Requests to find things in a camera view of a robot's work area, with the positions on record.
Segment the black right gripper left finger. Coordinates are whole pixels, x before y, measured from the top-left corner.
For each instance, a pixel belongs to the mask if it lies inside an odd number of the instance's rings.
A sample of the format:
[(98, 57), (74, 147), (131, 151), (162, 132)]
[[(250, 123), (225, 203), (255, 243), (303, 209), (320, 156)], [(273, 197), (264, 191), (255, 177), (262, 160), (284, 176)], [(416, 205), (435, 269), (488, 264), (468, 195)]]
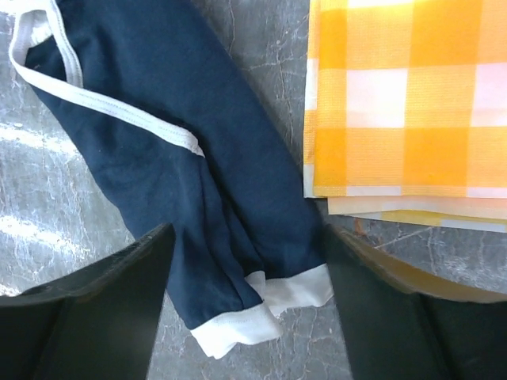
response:
[(161, 225), (69, 275), (1, 297), (3, 379), (145, 379), (175, 233)]

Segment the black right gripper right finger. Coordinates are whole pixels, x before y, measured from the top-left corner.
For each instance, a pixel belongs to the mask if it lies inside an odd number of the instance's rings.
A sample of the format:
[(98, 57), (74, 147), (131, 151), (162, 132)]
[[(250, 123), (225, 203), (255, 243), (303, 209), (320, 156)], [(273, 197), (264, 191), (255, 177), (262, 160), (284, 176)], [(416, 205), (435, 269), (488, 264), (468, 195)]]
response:
[(505, 378), (505, 294), (425, 272), (334, 226), (322, 246), (355, 379)]

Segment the navy blue white-trimmed underwear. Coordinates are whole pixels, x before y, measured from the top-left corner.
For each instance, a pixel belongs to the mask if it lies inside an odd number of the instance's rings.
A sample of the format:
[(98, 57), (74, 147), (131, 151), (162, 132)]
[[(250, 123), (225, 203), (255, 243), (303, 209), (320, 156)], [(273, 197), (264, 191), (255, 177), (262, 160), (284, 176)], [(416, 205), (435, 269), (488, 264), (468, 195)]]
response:
[(190, 1), (19, 1), (9, 56), (125, 226), (175, 229), (167, 291), (204, 353), (332, 297), (323, 224), (280, 134)]

